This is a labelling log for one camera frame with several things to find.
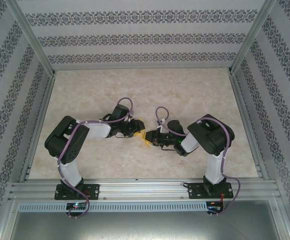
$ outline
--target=striped damask wallpaper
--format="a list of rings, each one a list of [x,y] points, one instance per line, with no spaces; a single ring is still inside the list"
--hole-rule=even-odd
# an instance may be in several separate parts
[[[20,0],[54,69],[229,67],[264,0]]]
[[[276,1],[236,77],[290,219],[290,0]]]
[[[0,0],[0,213],[8,184],[17,182],[49,76]]]

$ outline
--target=black mounting bracket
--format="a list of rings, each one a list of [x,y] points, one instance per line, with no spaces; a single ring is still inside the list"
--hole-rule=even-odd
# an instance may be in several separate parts
[[[56,187],[55,200],[84,200],[81,194],[73,192],[65,184],[58,184]],[[83,184],[79,189],[89,200],[98,200],[100,185],[99,184]]]
[[[210,195],[204,188],[204,183],[191,182],[184,183],[183,186],[188,189],[189,199],[220,199],[223,194],[224,199],[230,199],[234,197],[231,184],[229,182],[224,183],[221,189],[213,192]]]

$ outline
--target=patterned wallpaper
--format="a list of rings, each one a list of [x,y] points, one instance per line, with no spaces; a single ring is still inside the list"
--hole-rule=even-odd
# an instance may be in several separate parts
[[[290,0],[275,3],[236,77],[290,219]]]
[[[0,214],[17,182],[49,76],[5,2],[0,0]]]
[[[264,0],[20,0],[53,68],[229,67]]]

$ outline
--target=vented metal strip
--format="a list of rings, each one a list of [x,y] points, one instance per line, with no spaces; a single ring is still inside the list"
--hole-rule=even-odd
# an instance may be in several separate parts
[[[66,211],[66,202],[60,203],[22,203],[20,213],[60,213]],[[188,202],[94,202],[90,204],[89,212],[112,213],[112,212],[197,212],[207,211],[205,201]]]

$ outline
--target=beige marble floor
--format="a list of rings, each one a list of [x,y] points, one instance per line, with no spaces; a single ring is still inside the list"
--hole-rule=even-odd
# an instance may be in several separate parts
[[[134,102],[134,117],[147,130],[156,126],[155,109],[165,106],[170,120],[187,126],[211,114],[235,132],[225,163],[225,173],[256,177],[256,169],[226,69],[110,69],[59,71],[50,99],[31,179],[57,179],[56,160],[44,141],[65,116],[96,120],[111,113],[122,97]],[[199,148],[187,157],[148,148],[140,137],[102,138],[85,141],[77,157],[84,178],[200,178],[206,171],[207,153]]]

